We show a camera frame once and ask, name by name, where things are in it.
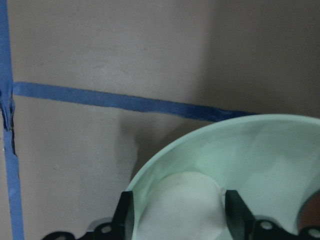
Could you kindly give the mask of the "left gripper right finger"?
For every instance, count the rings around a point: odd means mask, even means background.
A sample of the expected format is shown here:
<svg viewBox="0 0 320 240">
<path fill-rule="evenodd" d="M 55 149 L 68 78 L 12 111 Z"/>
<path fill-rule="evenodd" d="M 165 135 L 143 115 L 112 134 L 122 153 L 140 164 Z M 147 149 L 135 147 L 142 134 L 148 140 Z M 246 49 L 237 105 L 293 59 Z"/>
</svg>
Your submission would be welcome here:
<svg viewBox="0 0 320 240">
<path fill-rule="evenodd" d="M 233 240 L 254 240 L 256 217 L 236 190 L 225 192 L 226 225 Z"/>
</svg>

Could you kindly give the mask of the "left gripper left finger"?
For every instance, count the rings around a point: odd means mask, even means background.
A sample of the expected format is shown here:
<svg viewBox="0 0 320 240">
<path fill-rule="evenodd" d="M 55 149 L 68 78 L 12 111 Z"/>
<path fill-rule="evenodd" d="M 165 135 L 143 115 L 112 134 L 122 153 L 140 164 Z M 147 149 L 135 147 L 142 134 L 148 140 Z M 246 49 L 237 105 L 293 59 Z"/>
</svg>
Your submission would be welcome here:
<svg viewBox="0 0 320 240">
<path fill-rule="evenodd" d="M 134 196 L 132 191 L 123 191 L 111 222 L 113 240 L 131 240 L 135 223 Z"/>
</svg>

